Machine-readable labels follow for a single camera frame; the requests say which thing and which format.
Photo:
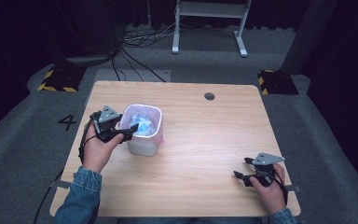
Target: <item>blue cloth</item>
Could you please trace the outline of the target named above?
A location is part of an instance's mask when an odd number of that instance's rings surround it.
[[[89,223],[101,198],[102,176],[79,167],[68,196],[58,209],[55,223]],[[271,224],[297,224],[288,208],[270,216]],[[258,217],[125,217],[123,224],[261,224]]]

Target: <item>plastic container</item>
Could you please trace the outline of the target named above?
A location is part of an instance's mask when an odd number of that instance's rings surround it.
[[[132,116],[143,115],[148,117],[155,127],[150,135],[134,133],[132,139],[127,141],[130,152],[142,156],[154,156],[158,147],[164,143],[162,134],[162,112],[152,105],[129,105],[123,113],[120,121],[120,129],[129,129]]]

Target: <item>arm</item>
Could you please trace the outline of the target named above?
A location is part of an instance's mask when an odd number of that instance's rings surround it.
[[[284,169],[279,164],[275,163],[274,168],[276,171],[276,179],[282,180],[284,184]],[[297,221],[293,218],[292,212],[290,209],[286,208],[284,203],[283,192],[281,187],[276,181],[274,181],[267,188],[258,182],[254,177],[250,178],[252,185],[257,190],[260,195],[261,202],[267,208],[271,220],[271,224],[295,224]]]
[[[93,212],[97,211],[101,198],[101,170],[108,163],[113,149],[123,139],[123,134],[115,136],[106,144],[95,135],[93,125],[89,126],[84,149],[83,166],[79,167],[68,196],[58,209],[55,223],[89,223]]]

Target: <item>hand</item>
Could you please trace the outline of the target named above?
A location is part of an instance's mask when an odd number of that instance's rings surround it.
[[[280,166],[280,164],[274,163],[274,169],[276,171],[275,178],[280,180],[278,176],[281,177],[282,183],[284,184],[284,169]],[[280,185],[273,181],[272,184],[268,187],[264,187],[260,184],[260,182],[251,176],[250,181],[252,185],[257,190],[260,195],[261,202],[266,206],[268,212],[272,215],[280,210],[286,208],[286,204],[284,203],[283,192],[281,190]]]
[[[95,134],[94,124],[91,124],[86,133],[86,139],[95,136]],[[101,170],[109,162],[113,149],[121,142],[123,137],[124,135],[120,133],[107,143],[104,143],[96,136],[92,137],[84,146],[83,167],[100,174]]]

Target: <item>denim jacket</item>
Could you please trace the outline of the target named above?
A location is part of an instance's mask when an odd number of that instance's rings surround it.
[[[90,223],[98,208],[103,177],[91,170],[79,167],[68,196],[58,209],[55,223]],[[270,216],[271,224],[296,224],[291,211],[285,208]]]

